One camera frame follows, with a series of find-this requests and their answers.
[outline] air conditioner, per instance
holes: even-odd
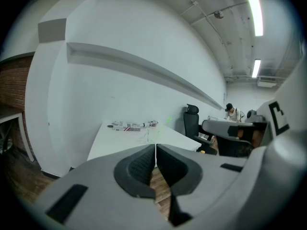
[[[272,77],[259,77],[258,80],[257,80],[257,85],[258,87],[266,87],[266,88],[271,88],[273,86],[276,86],[277,85],[277,82],[276,82],[276,78]]]

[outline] ceiling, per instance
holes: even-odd
[[[160,1],[204,39],[226,82],[255,81],[251,78],[254,60],[261,59],[258,75],[271,77],[281,84],[300,59],[300,33],[285,0],[260,0],[264,28],[260,37],[254,36],[248,0]],[[222,19],[214,16],[217,10],[223,11]]]

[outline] white shirt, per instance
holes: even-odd
[[[234,112],[233,112],[233,113],[227,112],[225,118],[227,119],[228,117],[230,117],[230,120],[232,120],[232,121],[240,120],[240,118],[241,118],[240,109],[239,109],[239,108],[236,108],[236,107],[234,107],[234,106],[233,106],[233,108],[235,109]]]

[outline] chair headrest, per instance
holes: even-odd
[[[197,114],[200,110],[198,109],[197,106],[195,105],[190,105],[190,104],[187,104],[188,105],[188,113],[189,114]]]

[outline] black cap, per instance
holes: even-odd
[[[231,108],[233,108],[233,106],[232,106],[232,104],[231,104],[231,103],[228,103],[228,104],[227,104],[227,106],[226,106],[226,108],[227,108],[227,110],[228,110],[228,111],[230,111],[230,110],[231,110]]]

